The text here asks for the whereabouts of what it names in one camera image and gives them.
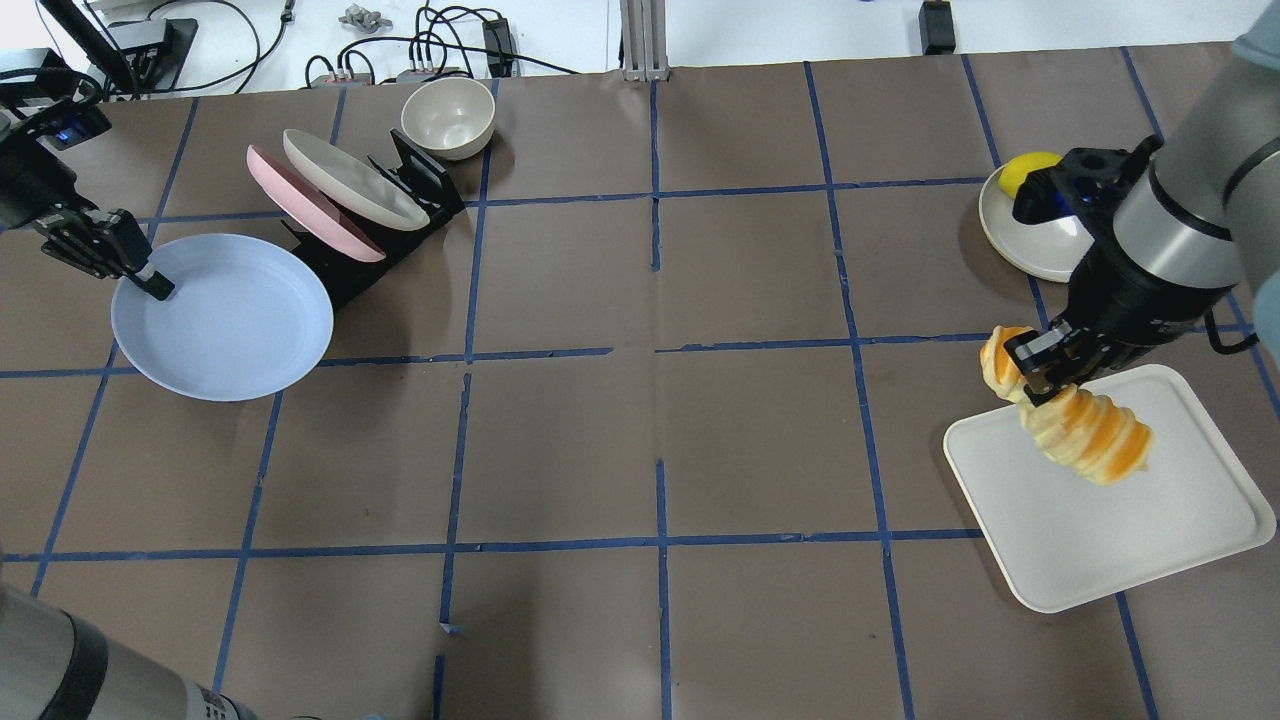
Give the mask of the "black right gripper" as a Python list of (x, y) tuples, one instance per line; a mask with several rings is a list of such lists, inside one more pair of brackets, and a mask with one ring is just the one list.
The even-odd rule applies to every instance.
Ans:
[(1230, 286), (1198, 288), (1153, 275), (1115, 242), (1097, 241), (1073, 272), (1068, 302), (1052, 327), (1018, 331), (1004, 351), (1032, 404), (1120, 372), (1190, 332)]

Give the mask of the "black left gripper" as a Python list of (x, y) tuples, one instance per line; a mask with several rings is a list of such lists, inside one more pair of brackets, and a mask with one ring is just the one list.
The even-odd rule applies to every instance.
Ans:
[(150, 243), (132, 213), (123, 209), (56, 208), (33, 220), (45, 237), (41, 250), (96, 278), (128, 277), (147, 296), (165, 301), (175, 284), (150, 265)]

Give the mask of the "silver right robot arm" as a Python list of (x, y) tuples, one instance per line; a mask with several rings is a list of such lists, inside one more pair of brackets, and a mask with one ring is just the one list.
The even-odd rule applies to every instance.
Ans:
[(1092, 237), (1068, 304), (1007, 348), (1038, 393), (1120, 370), (1170, 343), (1234, 287), (1277, 350), (1277, 13), (1266, 12), (1165, 140), (1134, 152), (1071, 150), (1051, 170)]

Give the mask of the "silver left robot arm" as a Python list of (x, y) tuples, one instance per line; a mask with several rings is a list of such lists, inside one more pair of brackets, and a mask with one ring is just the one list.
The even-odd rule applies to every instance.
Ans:
[(141, 220), (122, 209), (97, 209), (78, 191), (76, 173), (41, 141), (42, 135), (86, 140), (108, 129), (108, 118), (86, 104), (59, 122), (32, 117), (5, 127), (3, 227), (42, 232), (49, 256), (118, 279), (111, 329), (131, 370), (170, 392), (212, 402), (266, 397), (325, 366), (335, 314), (369, 295), (468, 209), (488, 219), (494, 210), (509, 209), (644, 208), (652, 270), (660, 274), (675, 260), (663, 211), (691, 201), (741, 199), (750, 210), (763, 211), (768, 199), (973, 187), (982, 245), (1004, 265), (1064, 284), (1083, 252), (1085, 236), (1074, 220), (1014, 220), (1001, 167), (987, 177), (837, 182), (826, 170), (823, 181), (813, 183), (675, 187), (663, 173), (685, 159), (673, 146), (677, 131), (719, 165), (728, 161), (712, 147), (727, 138), (727, 126), (714, 126), (705, 114), (686, 123), (675, 118), (676, 94), (690, 86), (684, 78), (668, 88), (641, 91), (649, 181), (634, 193), (503, 196), (499, 176), (513, 168), (515, 152), (500, 145), (477, 152), (476, 195), (466, 199), (443, 167), (442, 151), (413, 138), (413, 123), (444, 108), (430, 95), (444, 91), (447, 79), (420, 86), (416, 99), (406, 102), (401, 127), (389, 132), (399, 158), (396, 168), (361, 161), (300, 129), (283, 133), (288, 161), (247, 145), (241, 154), (244, 173), (300, 225), (289, 250), (234, 233), (195, 234), (174, 249), (152, 249)]

